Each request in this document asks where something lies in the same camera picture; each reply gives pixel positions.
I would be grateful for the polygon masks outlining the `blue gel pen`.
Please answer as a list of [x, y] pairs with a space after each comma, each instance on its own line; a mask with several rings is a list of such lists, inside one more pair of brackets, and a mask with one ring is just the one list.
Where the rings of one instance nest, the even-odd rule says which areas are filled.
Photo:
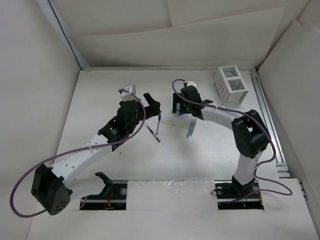
[[161, 118], [162, 118], [162, 110], [160, 110], [159, 115], [158, 115], [158, 122], [157, 122], [157, 127], [156, 127], [156, 132], [155, 132], [156, 135], [158, 135], [158, 133], [159, 133]]

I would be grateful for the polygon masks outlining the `purple ink refill pen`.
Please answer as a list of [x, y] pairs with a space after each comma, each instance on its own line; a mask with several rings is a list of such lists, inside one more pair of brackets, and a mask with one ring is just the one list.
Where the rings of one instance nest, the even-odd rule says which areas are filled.
[[155, 140], [160, 143], [161, 140], [157, 137], [157, 135], [154, 133], [154, 131], [147, 125], [144, 125], [146, 127], [146, 129], [151, 133], [151, 135], [155, 138]]

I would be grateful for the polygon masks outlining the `yellow pen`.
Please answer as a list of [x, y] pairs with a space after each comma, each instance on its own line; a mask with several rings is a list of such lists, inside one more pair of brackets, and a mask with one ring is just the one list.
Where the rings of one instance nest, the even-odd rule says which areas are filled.
[[185, 129], [185, 130], [187, 130], [189, 128], [186, 125], [179, 125], [179, 124], [171, 123], [171, 122], [168, 122], [168, 121], [161, 121], [161, 123], [166, 125], [166, 126], [177, 127], [177, 128], [181, 128], [181, 129]]

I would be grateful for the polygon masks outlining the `blue patterned tape roll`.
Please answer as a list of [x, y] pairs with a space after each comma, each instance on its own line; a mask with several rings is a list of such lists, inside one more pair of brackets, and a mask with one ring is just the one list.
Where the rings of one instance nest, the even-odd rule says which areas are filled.
[[176, 114], [181, 116], [185, 114], [185, 108], [184, 105], [181, 105], [180, 103], [176, 104]]
[[226, 78], [232, 78], [235, 76], [232, 72], [225, 72], [224, 75]]

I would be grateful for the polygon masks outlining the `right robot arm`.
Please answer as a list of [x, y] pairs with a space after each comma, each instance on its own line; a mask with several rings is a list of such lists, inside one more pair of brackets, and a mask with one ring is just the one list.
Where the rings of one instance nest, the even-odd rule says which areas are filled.
[[216, 123], [232, 131], [239, 159], [231, 179], [231, 191], [236, 198], [248, 195], [255, 181], [254, 171], [258, 160], [270, 142], [269, 131], [260, 114], [254, 109], [241, 112], [214, 107], [210, 100], [202, 101], [193, 85], [173, 93], [172, 112], [191, 114], [197, 119]]

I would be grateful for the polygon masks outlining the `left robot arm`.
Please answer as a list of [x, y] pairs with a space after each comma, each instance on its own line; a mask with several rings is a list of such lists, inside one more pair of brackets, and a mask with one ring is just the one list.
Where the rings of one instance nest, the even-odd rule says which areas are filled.
[[77, 177], [137, 134], [136, 127], [160, 114], [161, 104], [149, 93], [143, 96], [147, 106], [135, 94], [121, 90], [116, 115], [84, 147], [68, 151], [64, 160], [51, 166], [41, 163], [35, 168], [31, 194], [48, 214], [59, 214], [74, 199], [90, 195], [104, 199], [111, 194], [113, 182], [103, 172], [85, 179]]

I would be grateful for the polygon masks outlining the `clear light-blue pen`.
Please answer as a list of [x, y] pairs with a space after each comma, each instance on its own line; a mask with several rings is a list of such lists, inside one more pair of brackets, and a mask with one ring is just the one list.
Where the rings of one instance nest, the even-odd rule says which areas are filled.
[[193, 135], [196, 123], [197, 123], [197, 118], [195, 117], [193, 120], [191, 120], [191, 122], [189, 124], [188, 132], [187, 132], [187, 135], [186, 135], [187, 139], [189, 139]]

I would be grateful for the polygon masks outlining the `white two-compartment organizer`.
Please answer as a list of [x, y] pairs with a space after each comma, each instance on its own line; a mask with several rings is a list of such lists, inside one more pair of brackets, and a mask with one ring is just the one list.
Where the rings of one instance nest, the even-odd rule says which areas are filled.
[[[225, 72], [232, 72], [234, 77], [225, 77]], [[241, 105], [249, 89], [236, 65], [218, 67], [213, 83], [223, 106]]]

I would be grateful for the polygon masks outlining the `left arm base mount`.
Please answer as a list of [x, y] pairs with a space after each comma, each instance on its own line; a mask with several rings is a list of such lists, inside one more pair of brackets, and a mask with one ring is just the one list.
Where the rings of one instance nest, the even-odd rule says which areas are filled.
[[124, 211], [127, 205], [127, 180], [111, 180], [102, 172], [95, 173], [102, 179], [104, 188], [98, 194], [85, 196], [81, 199], [81, 211]]

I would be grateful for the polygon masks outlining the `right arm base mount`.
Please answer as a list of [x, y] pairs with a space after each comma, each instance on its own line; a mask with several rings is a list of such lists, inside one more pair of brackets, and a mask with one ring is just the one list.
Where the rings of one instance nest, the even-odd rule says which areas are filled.
[[211, 195], [216, 197], [219, 210], [263, 210], [259, 189], [255, 179], [242, 186], [232, 177], [231, 180], [215, 181]]

